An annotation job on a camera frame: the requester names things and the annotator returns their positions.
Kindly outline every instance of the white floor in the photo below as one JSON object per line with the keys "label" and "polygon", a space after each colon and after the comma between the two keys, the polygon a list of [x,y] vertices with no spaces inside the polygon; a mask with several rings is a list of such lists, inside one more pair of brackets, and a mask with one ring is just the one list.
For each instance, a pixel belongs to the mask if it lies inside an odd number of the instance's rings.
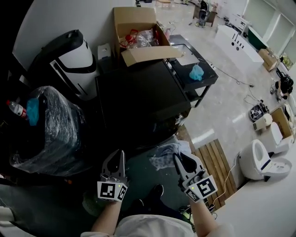
{"label": "white floor", "polygon": [[[231,60],[214,43],[217,25],[224,24],[220,18],[215,19],[213,27],[209,23],[205,28],[196,27],[192,22],[194,6],[174,3],[172,6],[157,2],[143,3],[142,7],[154,7],[157,19],[163,24],[175,28],[173,34],[180,34],[214,66],[245,83],[255,85],[253,95],[264,100],[270,111],[278,106],[275,97],[270,95],[270,87],[274,80],[278,80],[275,72],[268,73],[262,66],[252,75],[242,74]],[[238,85],[236,81],[217,70],[219,78],[206,97],[197,108],[191,110],[185,125],[196,148],[218,138],[226,154],[229,165],[234,165],[237,153],[259,135],[253,130],[248,117],[252,105],[244,102],[250,93],[249,86]],[[256,104],[250,97],[246,99]],[[233,176],[237,186],[243,182],[239,165],[233,169]]]}

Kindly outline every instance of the cardboard box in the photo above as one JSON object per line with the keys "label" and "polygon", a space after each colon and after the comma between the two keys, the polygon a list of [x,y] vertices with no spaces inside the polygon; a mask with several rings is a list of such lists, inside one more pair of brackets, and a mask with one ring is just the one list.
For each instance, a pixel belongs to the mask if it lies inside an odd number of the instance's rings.
{"label": "cardboard box", "polygon": [[[179,50],[170,46],[164,32],[156,22],[156,15],[153,8],[115,7],[114,24],[117,35],[115,39],[115,51],[118,58],[122,55],[128,67],[138,62],[182,56]],[[153,29],[154,35],[158,35],[159,46],[137,49],[120,47],[119,39],[130,34],[131,29],[138,31]]]}
{"label": "cardboard box", "polygon": [[288,120],[281,107],[275,109],[270,115],[272,116],[273,122],[278,125],[281,134],[283,135],[283,139],[293,135]]}
{"label": "cardboard box", "polygon": [[276,67],[278,63],[277,59],[270,55],[267,50],[261,49],[258,54],[264,60],[263,66],[267,71],[271,71]]}

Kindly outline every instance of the red bottle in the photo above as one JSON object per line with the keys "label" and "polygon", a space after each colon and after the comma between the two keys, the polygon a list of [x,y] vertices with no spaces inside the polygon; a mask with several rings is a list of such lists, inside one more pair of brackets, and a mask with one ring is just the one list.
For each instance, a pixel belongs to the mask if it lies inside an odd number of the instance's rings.
{"label": "red bottle", "polygon": [[18,103],[14,102],[14,101],[9,101],[9,100],[6,101],[6,104],[8,105],[10,110],[12,112],[14,112],[16,115],[18,115],[24,119],[27,119],[27,111],[21,105],[19,105]]}

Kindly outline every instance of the toilet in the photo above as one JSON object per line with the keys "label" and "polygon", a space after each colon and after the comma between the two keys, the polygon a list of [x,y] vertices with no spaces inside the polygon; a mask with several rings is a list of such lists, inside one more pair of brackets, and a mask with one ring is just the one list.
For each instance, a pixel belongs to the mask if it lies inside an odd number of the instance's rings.
{"label": "toilet", "polygon": [[292,163],[285,158],[270,159],[265,146],[259,140],[253,140],[239,153],[239,163],[243,175],[252,180],[261,180],[265,176],[285,177]]}
{"label": "toilet", "polygon": [[267,152],[280,153],[291,148],[294,137],[291,135],[283,139],[283,135],[275,122],[272,122],[270,127],[259,137],[259,140],[265,146]]}

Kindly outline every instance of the blue rag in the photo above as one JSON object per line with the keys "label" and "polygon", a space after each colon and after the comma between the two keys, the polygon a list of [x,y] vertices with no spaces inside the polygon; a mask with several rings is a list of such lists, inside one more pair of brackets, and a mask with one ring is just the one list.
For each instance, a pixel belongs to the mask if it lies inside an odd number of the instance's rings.
{"label": "blue rag", "polygon": [[203,74],[204,70],[200,66],[194,65],[192,71],[189,73],[189,76],[193,80],[201,81]]}
{"label": "blue rag", "polygon": [[27,116],[29,119],[30,126],[36,126],[39,120],[39,100],[37,98],[28,100]]}

